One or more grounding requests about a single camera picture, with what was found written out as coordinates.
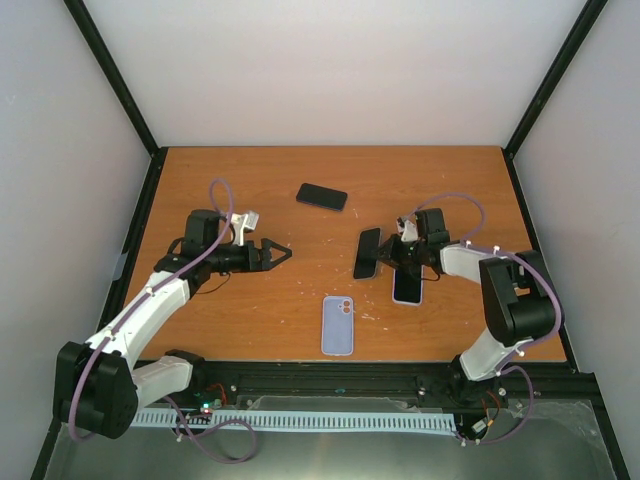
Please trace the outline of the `blue-edged black phone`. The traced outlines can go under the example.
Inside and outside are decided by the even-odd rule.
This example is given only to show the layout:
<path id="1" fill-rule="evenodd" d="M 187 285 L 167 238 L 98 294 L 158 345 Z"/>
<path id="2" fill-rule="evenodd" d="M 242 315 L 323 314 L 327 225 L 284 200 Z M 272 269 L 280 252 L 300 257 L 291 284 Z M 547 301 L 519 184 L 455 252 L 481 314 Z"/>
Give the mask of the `blue-edged black phone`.
<path id="1" fill-rule="evenodd" d="M 331 211 L 342 211 L 346 205 L 348 194 L 315 184 L 303 183 L 297 194 L 296 201 Z"/>

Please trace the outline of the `lavender plain phone case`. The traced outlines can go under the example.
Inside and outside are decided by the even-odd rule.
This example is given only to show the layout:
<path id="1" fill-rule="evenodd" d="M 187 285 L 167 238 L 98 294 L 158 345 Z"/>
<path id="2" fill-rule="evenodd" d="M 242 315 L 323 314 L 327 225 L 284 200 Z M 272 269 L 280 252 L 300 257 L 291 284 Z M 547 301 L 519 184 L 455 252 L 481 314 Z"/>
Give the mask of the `lavender plain phone case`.
<path id="1" fill-rule="evenodd" d="M 327 296 L 322 303 L 321 352 L 350 356 L 354 351 L 354 301 L 348 296 Z"/>

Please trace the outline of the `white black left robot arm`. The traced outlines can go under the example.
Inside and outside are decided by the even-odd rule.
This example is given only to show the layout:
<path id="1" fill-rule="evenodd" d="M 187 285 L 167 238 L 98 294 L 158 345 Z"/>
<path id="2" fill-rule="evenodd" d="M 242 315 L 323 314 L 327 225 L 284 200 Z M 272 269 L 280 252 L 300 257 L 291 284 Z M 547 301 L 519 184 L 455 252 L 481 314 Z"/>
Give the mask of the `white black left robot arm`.
<path id="1" fill-rule="evenodd" d="M 172 242 L 133 300 L 85 342 L 61 348 L 53 414 L 74 440 L 116 439 L 139 411 L 166 396 L 176 393 L 193 403 L 206 395 L 208 378 L 198 371 L 204 360 L 196 354 L 171 350 L 145 366 L 137 362 L 160 328 L 212 274 L 266 272 L 291 258 L 290 248 L 271 239 L 246 239 L 258 220 L 253 211 L 192 211 L 184 235 Z"/>

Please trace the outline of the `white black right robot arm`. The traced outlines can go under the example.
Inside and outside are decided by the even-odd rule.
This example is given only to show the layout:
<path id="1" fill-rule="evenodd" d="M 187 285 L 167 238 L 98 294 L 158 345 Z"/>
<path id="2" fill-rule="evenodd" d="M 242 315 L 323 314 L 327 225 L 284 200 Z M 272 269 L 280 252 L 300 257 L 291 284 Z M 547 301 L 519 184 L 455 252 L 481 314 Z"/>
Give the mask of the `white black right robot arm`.
<path id="1" fill-rule="evenodd" d="M 437 277 L 458 277 L 480 286 L 485 329 L 456 356 L 444 379 L 457 404 L 471 403 L 482 388 L 506 374 L 513 357 L 553 337 L 562 325 L 562 307 L 542 255 L 512 253 L 451 239 L 439 208 L 397 219 L 398 232 L 374 250 L 376 261 L 419 288 L 425 268 Z"/>

